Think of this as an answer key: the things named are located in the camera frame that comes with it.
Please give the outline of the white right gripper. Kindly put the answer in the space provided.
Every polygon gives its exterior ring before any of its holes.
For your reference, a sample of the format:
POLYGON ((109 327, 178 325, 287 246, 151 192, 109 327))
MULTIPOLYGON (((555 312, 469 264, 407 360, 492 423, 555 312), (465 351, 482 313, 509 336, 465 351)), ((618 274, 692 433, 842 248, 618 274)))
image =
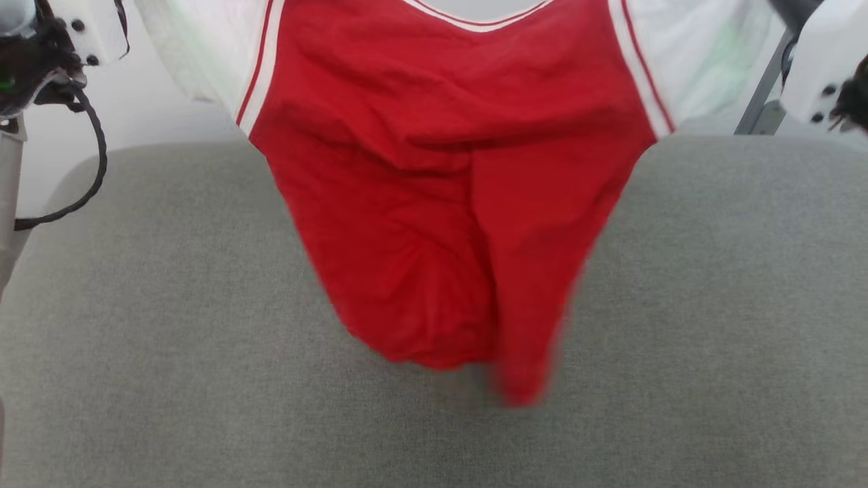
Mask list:
POLYGON ((769 0, 800 32, 781 104, 800 123, 868 134, 868 0, 769 0))

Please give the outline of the red and white jersey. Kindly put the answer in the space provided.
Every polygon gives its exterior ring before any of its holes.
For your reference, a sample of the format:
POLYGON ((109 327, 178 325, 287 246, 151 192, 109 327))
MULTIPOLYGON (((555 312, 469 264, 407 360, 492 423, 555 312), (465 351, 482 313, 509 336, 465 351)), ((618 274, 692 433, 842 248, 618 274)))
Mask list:
POLYGON ((639 158, 741 94, 770 0, 133 0, 267 159, 345 327, 529 405, 639 158))

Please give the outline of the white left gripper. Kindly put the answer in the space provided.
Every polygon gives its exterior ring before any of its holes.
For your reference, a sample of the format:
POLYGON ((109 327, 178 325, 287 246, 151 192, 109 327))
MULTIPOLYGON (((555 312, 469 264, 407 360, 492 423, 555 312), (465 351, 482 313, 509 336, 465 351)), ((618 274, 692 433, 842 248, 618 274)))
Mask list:
POLYGON ((0 0, 0 117, 31 105, 83 110, 84 69, 127 55, 122 0, 0 0))

